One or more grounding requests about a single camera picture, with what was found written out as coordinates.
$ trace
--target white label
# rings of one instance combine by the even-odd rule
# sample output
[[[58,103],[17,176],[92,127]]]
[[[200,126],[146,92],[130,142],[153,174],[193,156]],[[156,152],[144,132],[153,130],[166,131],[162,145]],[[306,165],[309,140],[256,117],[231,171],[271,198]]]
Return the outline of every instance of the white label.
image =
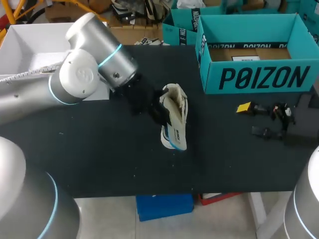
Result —
[[[130,24],[134,25],[135,24],[135,18],[130,21]]]
[[[315,14],[319,15],[319,3],[316,4]]]
[[[233,61],[259,61],[259,56],[233,56]]]

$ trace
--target teal cardboard box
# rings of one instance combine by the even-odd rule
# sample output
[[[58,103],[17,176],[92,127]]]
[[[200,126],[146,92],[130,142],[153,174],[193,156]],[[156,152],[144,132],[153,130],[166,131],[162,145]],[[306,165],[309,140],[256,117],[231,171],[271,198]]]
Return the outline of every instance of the teal cardboard box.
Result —
[[[314,0],[301,0],[299,14],[319,45],[319,3]]]
[[[309,91],[319,74],[319,48],[297,14],[201,16],[195,50],[206,94]],[[218,55],[234,50],[244,57]]]
[[[196,32],[174,26],[171,14],[163,21],[163,40],[169,45],[195,45]]]
[[[198,21],[201,15],[215,15],[226,13],[227,0],[212,0],[216,6],[193,9],[177,9],[177,0],[175,0],[171,15],[176,27],[197,32]]]

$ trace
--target label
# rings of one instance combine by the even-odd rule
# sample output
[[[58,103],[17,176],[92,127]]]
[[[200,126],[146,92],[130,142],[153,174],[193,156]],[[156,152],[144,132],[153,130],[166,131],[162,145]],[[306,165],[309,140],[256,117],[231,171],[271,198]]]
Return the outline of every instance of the label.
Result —
[[[219,42],[208,43],[208,48],[287,48],[287,42]]]
[[[206,37],[203,34],[203,36],[201,38],[200,50],[198,51],[198,68],[199,69],[200,69],[201,57],[202,57],[202,55],[204,55],[205,44],[206,44]]]
[[[319,15],[319,3],[317,2],[315,7],[315,14]]]
[[[191,9],[191,17],[192,17],[192,25],[193,25],[193,31],[197,32],[198,30],[198,21],[200,16],[200,9],[199,8],[192,8]]]
[[[186,30],[183,28],[179,28],[178,35],[179,35],[179,44],[187,45]]]
[[[130,24],[134,25],[135,24],[135,18],[133,20],[130,21]]]
[[[259,61],[259,56],[233,56],[233,61]]]
[[[236,72],[234,68],[223,68],[219,90],[223,90],[226,84],[232,84],[237,89],[291,88],[294,82],[297,88],[300,88],[309,69],[310,66],[304,70],[301,70],[300,66],[266,66],[257,67],[256,70],[245,67]]]

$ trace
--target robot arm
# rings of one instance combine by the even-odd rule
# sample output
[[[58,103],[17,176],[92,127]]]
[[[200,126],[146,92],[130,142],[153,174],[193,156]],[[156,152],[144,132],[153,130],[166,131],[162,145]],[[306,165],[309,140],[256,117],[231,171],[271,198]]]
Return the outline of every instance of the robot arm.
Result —
[[[169,116],[159,103],[163,91],[156,91],[138,73],[136,60],[93,13],[79,18],[66,33],[66,39],[72,50],[82,49],[93,56],[99,74],[112,90],[127,98],[135,113],[147,111],[155,122],[166,125]]]
[[[31,80],[1,80],[0,123],[54,106],[74,105],[92,95],[100,78],[127,98],[135,113],[148,112],[155,122],[169,120],[156,91],[138,71],[135,59],[93,14],[78,19],[66,33],[71,52],[54,73]]]

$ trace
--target sticker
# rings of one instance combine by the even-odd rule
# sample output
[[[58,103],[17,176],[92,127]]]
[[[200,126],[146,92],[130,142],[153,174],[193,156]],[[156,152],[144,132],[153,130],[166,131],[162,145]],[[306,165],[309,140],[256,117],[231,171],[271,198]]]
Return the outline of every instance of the sticker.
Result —
[[[317,2],[315,7],[315,14],[319,15],[319,3]]]
[[[130,21],[130,24],[134,25],[135,24],[135,18],[133,20]]]
[[[192,8],[191,17],[193,19],[192,19],[191,23],[193,25],[194,32],[197,32],[197,29],[198,29],[199,16],[200,16],[200,9],[199,8]]]
[[[178,34],[179,34],[179,44],[187,45],[186,30],[183,28],[179,28]]]
[[[287,48],[287,42],[218,42],[208,43],[208,48]]]
[[[259,61],[259,56],[233,56],[233,61]]]

